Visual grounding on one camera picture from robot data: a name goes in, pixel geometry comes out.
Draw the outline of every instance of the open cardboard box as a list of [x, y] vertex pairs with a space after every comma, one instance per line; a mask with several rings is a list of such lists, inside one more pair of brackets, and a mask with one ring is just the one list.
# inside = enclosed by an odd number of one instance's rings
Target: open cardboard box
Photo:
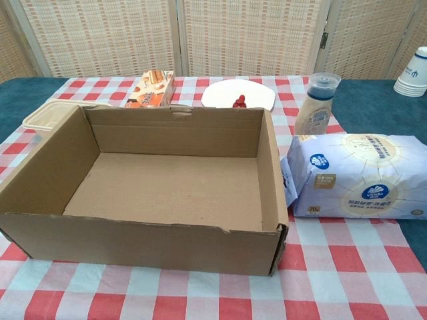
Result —
[[270, 112], [74, 108], [0, 185], [28, 256], [271, 275], [288, 230]]

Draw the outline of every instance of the white paper plate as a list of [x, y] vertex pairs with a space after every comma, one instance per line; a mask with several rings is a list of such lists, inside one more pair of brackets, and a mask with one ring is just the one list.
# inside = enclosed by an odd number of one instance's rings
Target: white paper plate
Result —
[[264, 108], [272, 110], [275, 93], [265, 85], [257, 82], [230, 79], [223, 80], [206, 88], [201, 96], [201, 103], [205, 107], [232, 108], [233, 103], [240, 95], [245, 96], [247, 108]]

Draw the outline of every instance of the wicker room divider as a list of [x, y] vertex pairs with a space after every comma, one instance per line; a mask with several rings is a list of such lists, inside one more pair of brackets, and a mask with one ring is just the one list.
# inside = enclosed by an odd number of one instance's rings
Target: wicker room divider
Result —
[[178, 3], [183, 68], [189, 75], [295, 75], [314, 69], [330, 2]]
[[154, 67], [181, 70], [172, 0], [21, 4], [54, 77], [141, 75]]
[[417, 0], [333, 0], [316, 71], [345, 79], [383, 79]]
[[0, 35], [0, 83], [17, 77], [34, 76], [34, 69], [20, 44], [19, 34], [13, 29], [3, 4], [0, 5]]
[[421, 0], [399, 49], [390, 66], [388, 77], [400, 76], [420, 46], [427, 46], [427, 0]]
[[[38, 75], [292, 75], [396, 78], [427, 44], [427, 0], [4, 0], [0, 81]], [[323, 32], [328, 33], [319, 50]]]

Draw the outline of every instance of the blue logo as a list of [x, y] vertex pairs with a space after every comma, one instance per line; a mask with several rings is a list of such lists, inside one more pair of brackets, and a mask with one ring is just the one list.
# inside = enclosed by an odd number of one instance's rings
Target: blue logo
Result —
[[389, 193], [388, 187], [386, 185], [371, 185], [369, 188], [366, 188], [362, 193], [363, 199], [383, 199]]
[[316, 153], [315, 155], [312, 155], [310, 157], [310, 163], [321, 170], [329, 168], [329, 161], [321, 153]]

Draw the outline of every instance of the blue table surface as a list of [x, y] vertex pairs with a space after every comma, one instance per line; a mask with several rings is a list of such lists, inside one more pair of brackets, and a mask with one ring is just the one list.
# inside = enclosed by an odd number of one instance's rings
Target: blue table surface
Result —
[[[18, 78], [0, 84], [0, 141], [46, 101], [67, 79]], [[427, 94], [413, 98], [393, 90], [394, 80], [342, 80], [332, 112], [349, 133], [415, 135], [427, 144]], [[427, 270], [427, 220], [398, 220]]]

